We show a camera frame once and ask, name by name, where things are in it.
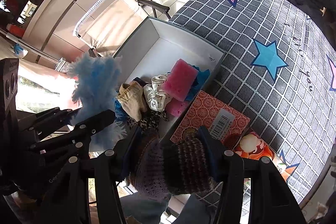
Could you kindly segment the pink striped sock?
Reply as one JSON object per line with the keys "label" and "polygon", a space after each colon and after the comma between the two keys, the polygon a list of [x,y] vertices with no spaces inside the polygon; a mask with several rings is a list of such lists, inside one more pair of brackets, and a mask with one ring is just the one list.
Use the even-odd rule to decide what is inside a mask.
{"label": "pink striped sock", "polygon": [[146,85],[148,85],[146,81],[144,81],[143,79],[139,77],[134,78],[133,81],[137,82],[142,87],[145,87]]}

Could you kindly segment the white polka dot scrunchie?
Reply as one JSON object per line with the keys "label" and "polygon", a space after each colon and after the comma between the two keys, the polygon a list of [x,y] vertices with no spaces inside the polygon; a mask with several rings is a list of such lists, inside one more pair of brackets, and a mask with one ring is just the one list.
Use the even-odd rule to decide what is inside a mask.
{"label": "white polka dot scrunchie", "polygon": [[143,87],[143,95],[151,110],[163,112],[172,97],[163,90],[163,84],[167,80],[167,74],[151,78],[151,83]]}

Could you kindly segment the pink sponge block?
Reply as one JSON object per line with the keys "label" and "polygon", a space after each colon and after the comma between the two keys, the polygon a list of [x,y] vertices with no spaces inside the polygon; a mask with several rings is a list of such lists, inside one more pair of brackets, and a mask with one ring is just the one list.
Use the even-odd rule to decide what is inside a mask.
{"label": "pink sponge block", "polygon": [[196,79],[198,70],[182,59],[179,59],[162,85],[162,90],[178,101],[183,102],[191,85]]}

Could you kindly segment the beige folding chair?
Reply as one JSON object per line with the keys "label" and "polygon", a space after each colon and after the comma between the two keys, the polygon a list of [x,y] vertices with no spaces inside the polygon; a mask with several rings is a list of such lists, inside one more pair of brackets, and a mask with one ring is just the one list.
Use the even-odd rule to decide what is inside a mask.
{"label": "beige folding chair", "polygon": [[150,7],[170,19],[170,8],[150,0],[98,0],[75,24],[72,35],[84,42],[94,56],[114,56],[127,38],[150,15]]}

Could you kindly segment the leopard print scarf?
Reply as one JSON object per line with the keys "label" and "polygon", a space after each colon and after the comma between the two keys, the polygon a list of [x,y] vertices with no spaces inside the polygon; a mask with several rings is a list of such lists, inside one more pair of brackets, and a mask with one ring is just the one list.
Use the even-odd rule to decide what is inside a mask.
{"label": "leopard print scarf", "polygon": [[148,130],[149,128],[158,132],[159,124],[161,121],[168,122],[169,117],[167,112],[163,110],[162,112],[154,111],[154,110],[147,110],[145,113],[141,113],[142,118],[138,122],[127,116],[126,118],[126,125],[129,129],[134,128],[135,126],[139,126],[142,130]]}

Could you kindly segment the white open storage box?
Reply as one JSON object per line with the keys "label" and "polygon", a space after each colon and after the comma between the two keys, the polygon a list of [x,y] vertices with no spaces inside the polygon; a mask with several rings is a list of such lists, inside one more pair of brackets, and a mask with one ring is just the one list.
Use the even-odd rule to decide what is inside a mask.
{"label": "white open storage box", "polygon": [[146,18],[114,54],[120,61],[118,84],[136,77],[150,83],[152,77],[171,71],[182,59],[200,71],[210,71],[202,88],[213,80],[224,59],[220,48],[204,38],[170,22]]}

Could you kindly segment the person in blue jeans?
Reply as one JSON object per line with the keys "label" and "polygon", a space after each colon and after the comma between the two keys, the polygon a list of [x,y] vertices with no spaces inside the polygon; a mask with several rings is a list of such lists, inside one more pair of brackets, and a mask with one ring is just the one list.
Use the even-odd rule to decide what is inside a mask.
{"label": "person in blue jeans", "polygon": [[[134,217],[139,223],[157,224],[161,215],[167,209],[170,196],[157,201],[137,193],[120,198],[125,217]],[[184,205],[181,213],[173,223],[213,223],[216,209],[199,201],[191,195]]]}

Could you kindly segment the red patterned tissue box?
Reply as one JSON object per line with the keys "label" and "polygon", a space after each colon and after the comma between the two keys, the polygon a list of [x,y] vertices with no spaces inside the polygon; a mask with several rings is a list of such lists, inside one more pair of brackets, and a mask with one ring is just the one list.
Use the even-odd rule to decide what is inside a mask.
{"label": "red patterned tissue box", "polygon": [[249,123],[247,116],[201,90],[170,140],[177,143],[204,126],[214,139],[233,148]]}

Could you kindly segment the checkered star tablecloth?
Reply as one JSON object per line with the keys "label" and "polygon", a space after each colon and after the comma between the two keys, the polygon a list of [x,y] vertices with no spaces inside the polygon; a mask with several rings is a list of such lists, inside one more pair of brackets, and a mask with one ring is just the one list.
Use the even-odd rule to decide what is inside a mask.
{"label": "checkered star tablecloth", "polygon": [[335,141],[335,50],[322,31],[287,0],[189,0],[171,22],[223,51],[208,92],[293,168],[302,203]]}

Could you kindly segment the orange fox tissue pack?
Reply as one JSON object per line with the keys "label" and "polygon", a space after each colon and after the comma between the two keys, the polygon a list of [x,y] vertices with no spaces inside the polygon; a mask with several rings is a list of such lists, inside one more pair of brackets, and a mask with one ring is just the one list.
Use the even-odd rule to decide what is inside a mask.
{"label": "orange fox tissue pack", "polygon": [[252,160],[259,160],[263,156],[271,159],[281,176],[286,181],[290,173],[287,172],[287,165],[276,155],[276,153],[260,138],[254,131],[249,130],[238,142],[234,152],[239,156]]}

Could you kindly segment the blue cloth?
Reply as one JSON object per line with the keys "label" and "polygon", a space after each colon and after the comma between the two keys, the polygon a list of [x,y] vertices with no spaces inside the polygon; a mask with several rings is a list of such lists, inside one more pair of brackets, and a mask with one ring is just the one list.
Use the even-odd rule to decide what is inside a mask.
{"label": "blue cloth", "polygon": [[201,71],[199,67],[196,67],[195,65],[193,65],[193,68],[195,68],[198,71],[198,74],[193,84],[190,87],[190,90],[185,98],[185,101],[192,101],[193,98],[197,95],[198,91],[201,90],[202,86],[205,84],[206,80],[210,76],[209,69],[206,69],[205,71]]}
{"label": "blue cloth", "polygon": [[114,113],[115,113],[115,116],[116,116],[116,119],[115,119],[116,122],[121,122],[121,123],[126,122],[128,114],[122,108],[120,102],[117,99],[114,100]]}

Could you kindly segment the beige sock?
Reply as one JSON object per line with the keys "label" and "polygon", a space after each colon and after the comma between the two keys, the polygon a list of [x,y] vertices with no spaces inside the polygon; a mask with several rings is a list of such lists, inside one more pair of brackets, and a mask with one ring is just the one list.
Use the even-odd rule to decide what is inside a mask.
{"label": "beige sock", "polygon": [[117,100],[127,115],[136,122],[142,119],[142,113],[147,112],[147,104],[143,97],[143,87],[136,81],[122,84],[118,91]]}

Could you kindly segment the light blue fluffy duster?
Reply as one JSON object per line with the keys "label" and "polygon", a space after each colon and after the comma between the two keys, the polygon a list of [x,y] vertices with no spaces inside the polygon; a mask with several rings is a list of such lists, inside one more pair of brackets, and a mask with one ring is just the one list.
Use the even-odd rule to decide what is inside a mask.
{"label": "light blue fluffy duster", "polygon": [[[72,100],[81,103],[81,108],[71,120],[73,126],[105,110],[115,110],[116,87],[121,74],[120,61],[120,58],[112,56],[91,57],[84,53],[70,65],[68,75],[76,79]],[[110,125],[91,137],[91,152],[101,153],[112,149],[126,137],[122,121],[111,115],[103,121]]]}

